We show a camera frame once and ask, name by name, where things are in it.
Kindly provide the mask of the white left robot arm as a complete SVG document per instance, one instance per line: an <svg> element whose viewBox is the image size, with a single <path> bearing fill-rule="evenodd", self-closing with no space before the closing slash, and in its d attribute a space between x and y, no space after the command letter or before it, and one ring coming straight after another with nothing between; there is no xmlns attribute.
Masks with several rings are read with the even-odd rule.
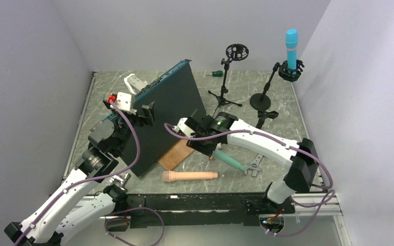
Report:
<svg viewBox="0 0 394 246"><path fill-rule="evenodd" d="M14 245L62 245L100 212L121 215L126 211L127 195L113 184L93 205L72 211L103 180L137 164L141 145L135 129L155 122L153 101L134 109L134 97L118 93L103 102L111 113L91 128L87 150L61 186L33 214L4 229Z"/></svg>

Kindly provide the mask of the green microphone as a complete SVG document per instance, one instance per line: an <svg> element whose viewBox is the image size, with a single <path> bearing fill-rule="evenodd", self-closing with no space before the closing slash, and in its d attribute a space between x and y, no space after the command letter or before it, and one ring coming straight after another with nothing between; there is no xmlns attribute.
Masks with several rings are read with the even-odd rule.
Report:
<svg viewBox="0 0 394 246"><path fill-rule="evenodd" d="M212 152L212 156L216 159L219 159L220 161L222 161L223 163L229 165L234 169L244 171L244 166L240 162L238 162L233 157L229 156L228 154L226 154L225 152L219 149L215 149Z"/></svg>

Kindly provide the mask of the black round-base microphone stand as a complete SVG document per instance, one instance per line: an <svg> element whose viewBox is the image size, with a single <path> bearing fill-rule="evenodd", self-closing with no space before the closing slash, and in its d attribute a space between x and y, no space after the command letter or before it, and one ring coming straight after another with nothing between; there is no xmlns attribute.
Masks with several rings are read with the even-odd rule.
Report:
<svg viewBox="0 0 394 246"><path fill-rule="evenodd" d="M261 129L266 119L275 119L279 113L277 111L258 111L258 122L256 124L257 129Z"/></svg>

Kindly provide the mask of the black tripod microphone stand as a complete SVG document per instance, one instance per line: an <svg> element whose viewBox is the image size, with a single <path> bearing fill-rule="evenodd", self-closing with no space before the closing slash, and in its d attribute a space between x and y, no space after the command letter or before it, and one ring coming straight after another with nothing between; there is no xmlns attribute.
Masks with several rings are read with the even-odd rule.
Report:
<svg viewBox="0 0 394 246"><path fill-rule="evenodd" d="M215 116L215 113L221 106L230 105L230 104L236 105L238 107L243 106L241 103L233 102L226 99L225 94L227 94L229 91L226 87L226 80L227 80L227 73L229 71L230 64L234 61L238 62L245 60L248 57L249 49L243 44L232 44L226 48L225 54L226 54L226 58L222 58L221 60L221 65L224 66L224 75L223 75L223 83L220 88L220 95L216 95L210 90L208 90L208 93L210 95L213 95L218 102L212 116Z"/></svg>

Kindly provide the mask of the beige microphone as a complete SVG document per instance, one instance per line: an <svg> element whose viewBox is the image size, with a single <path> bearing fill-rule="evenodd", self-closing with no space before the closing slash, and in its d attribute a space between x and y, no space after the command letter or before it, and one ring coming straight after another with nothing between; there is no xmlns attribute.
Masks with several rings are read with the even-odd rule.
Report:
<svg viewBox="0 0 394 246"><path fill-rule="evenodd" d="M217 172L176 172L164 171L162 180L164 182L174 182L180 180L205 180L218 178Z"/></svg>

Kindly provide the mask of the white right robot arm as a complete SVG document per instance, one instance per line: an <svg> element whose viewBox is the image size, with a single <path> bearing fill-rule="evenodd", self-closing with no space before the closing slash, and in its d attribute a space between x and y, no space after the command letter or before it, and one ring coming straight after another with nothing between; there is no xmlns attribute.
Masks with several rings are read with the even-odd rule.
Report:
<svg viewBox="0 0 394 246"><path fill-rule="evenodd" d="M209 156L218 144L249 149L287 167L287 172L266 188L262 206L276 212L295 193L308 193L318 170L316 150L308 138L285 139L253 127L236 116L221 112L215 118L181 118L176 127L189 138L187 145Z"/></svg>

